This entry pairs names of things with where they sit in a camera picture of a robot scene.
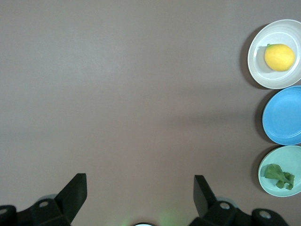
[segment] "lemon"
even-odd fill
[[[268,44],[264,59],[267,65],[274,71],[284,72],[290,69],[295,62],[295,54],[285,44]]]

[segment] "spinach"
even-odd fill
[[[291,190],[293,188],[293,180],[295,176],[288,172],[283,172],[281,167],[277,164],[268,165],[265,170],[264,177],[268,179],[277,179],[278,181],[276,186],[278,188],[284,188],[285,183],[287,183],[286,189]]]

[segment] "white plate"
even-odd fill
[[[296,60],[290,70],[276,72],[268,67],[264,53],[268,44],[285,44],[295,53]],[[260,85],[269,89],[283,89],[301,79],[301,23],[278,20],[265,26],[254,38],[248,52],[248,67]]]
[[[270,152],[262,160],[258,169],[258,179],[262,188],[269,194],[277,197],[288,197],[301,192],[301,147],[296,145],[283,146]],[[264,177],[265,169],[269,164],[277,164],[283,172],[295,175],[292,190],[276,186],[276,179]]]

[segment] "plate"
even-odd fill
[[[269,68],[264,60],[268,44],[285,44],[295,53],[293,66],[285,72]],[[248,52],[248,67],[252,77],[269,89],[284,89],[301,79],[301,23],[295,20],[278,20],[265,26],[254,38]]]
[[[258,179],[262,188],[269,194],[277,197],[288,197],[301,192],[301,147],[296,145],[283,146],[270,152],[262,160],[258,169]],[[265,169],[269,164],[277,164],[283,172],[295,175],[292,190],[280,189],[276,186],[276,179],[264,177]]]
[[[301,86],[288,87],[275,94],[263,110],[262,124],[275,143],[301,143]]]

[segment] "gray table surface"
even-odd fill
[[[301,195],[260,187],[278,147],[247,52],[299,0],[0,2],[0,204],[23,210],[87,173],[73,226],[185,226],[193,177],[242,211],[301,222]]]

